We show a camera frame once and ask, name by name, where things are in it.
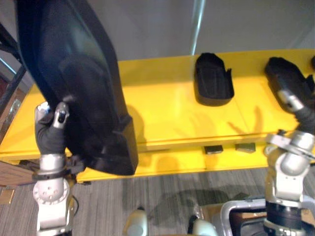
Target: metal frame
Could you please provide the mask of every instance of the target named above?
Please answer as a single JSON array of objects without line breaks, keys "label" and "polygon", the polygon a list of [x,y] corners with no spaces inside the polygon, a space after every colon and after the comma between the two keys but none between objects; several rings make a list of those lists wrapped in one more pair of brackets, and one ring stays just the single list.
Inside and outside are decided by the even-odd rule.
[{"label": "metal frame", "polygon": [[3,114],[5,107],[7,106],[10,98],[12,97],[14,91],[18,87],[19,83],[21,82],[26,69],[24,68],[19,52],[18,52],[18,44],[14,40],[14,38],[10,35],[10,33],[5,29],[5,27],[0,23],[0,50],[5,51],[7,53],[11,53],[15,59],[21,63],[21,67],[19,68],[18,72],[14,75],[13,79],[10,81],[9,79],[5,78],[5,80],[10,81],[8,82],[8,86],[0,98],[0,116]]}]

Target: gray wall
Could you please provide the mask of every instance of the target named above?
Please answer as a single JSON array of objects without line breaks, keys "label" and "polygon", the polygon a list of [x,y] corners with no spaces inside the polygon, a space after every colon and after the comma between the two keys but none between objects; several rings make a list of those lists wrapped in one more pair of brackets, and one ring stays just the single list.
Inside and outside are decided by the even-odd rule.
[{"label": "gray wall", "polygon": [[[189,54],[193,0],[88,1],[119,60]],[[12,0],[0,0],[0,21],[15,37]],[[196,53],[315,48],[314,25],[314,0],[208,0]],[[18,69],[9,55],[0,57]]]}]

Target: yellow surface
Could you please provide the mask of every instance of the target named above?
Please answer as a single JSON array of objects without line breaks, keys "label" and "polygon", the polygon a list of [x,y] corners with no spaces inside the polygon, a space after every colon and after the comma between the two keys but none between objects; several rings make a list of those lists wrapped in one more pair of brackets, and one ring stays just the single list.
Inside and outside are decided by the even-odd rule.
[{"label": "yellow surface", "polygon": [[[140,153],[134,177],[266,167],[264,146],[257,145],[254,153],[235,151],[233,146],[223,146],[222,153],[211,155],[204,154],[201,147]],[[77,181],[115,178],[123,177],[87,168],[78,174]]]},{"label": "yellow surface", "polygon": [[[257,158],[248,160],[246,153],[233,149],[205,159],[201,146],[261,142],[267,133],[279,128],[293,130],[297,123],[278,105],[264,67],[269,57],[284,57],[307,76],[313,73],[310,60],[314,54],[311,49],[218,54],[226,68],[232,68],[235,90],[235,97],[220,107],[203,106],[195,100],[193,71],[197,56],[119,62],[123,92],[141,152],[136,176],[265,166],[264,157],[258,153],[254,154]],[[34,109],[42,101],[34,86],[1,143],[0,160],[15,163],[39,157],[33,120]],[[171,150],[152,152],[163,149]],[[158,163],[163,161],[167,167],[161,169],[163,165]],[[98,176],[96,173],[87,169],[79,178]]]}]

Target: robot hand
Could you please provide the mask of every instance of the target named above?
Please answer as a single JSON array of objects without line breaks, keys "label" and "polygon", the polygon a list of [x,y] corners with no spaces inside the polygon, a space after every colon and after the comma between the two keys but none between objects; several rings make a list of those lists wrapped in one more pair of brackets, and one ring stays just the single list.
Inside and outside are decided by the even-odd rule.
[{"label": "robot hand", "polygon": [[63,154],[65,150],[64,128],[69,117],[67,104],[58,104],[55,115],[47,102],[39,105],[35,111],[35,136],[40,153]]},{"label": "robot hand", "polygon": [[65,178],[69,174],[65,161],[64,128],[69,117],[67,104],[61,102],[52,113],[47,103],[35,111],[35,136],[41,153],[40,170],[33,197],[38,204],[37,235],[70,235],[73,219],[73,198]]}]

